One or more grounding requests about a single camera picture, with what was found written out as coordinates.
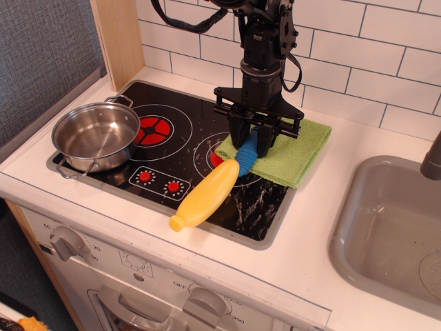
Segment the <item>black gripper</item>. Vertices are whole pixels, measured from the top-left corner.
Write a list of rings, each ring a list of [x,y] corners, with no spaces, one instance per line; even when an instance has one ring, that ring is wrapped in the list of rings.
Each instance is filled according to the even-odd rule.
[[[217,87],[215,111],[227,116],[232,145],[239,149],[258,126],[257,153],[263,158],[278,134],[298,138],[303,113],[288,104],[282,96],[282,68],[257,70],[242,67],[240,88]]]

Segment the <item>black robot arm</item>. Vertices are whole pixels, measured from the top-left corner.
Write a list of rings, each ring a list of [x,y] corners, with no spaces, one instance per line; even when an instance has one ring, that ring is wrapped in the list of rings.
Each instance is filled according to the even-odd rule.
[[[292,1],[215,1],[232,10],[238,19],[243,58],[240,62],[242,86],[215,89],[218,113],[227,116],[235,148],[248,138],[251,126],[258,128],[257,153],[267,155],[279,134],[298,138],[304,114],[283,99],[293,92],[284,82],[285,64],[299,64],[291,53],[296,47]]]

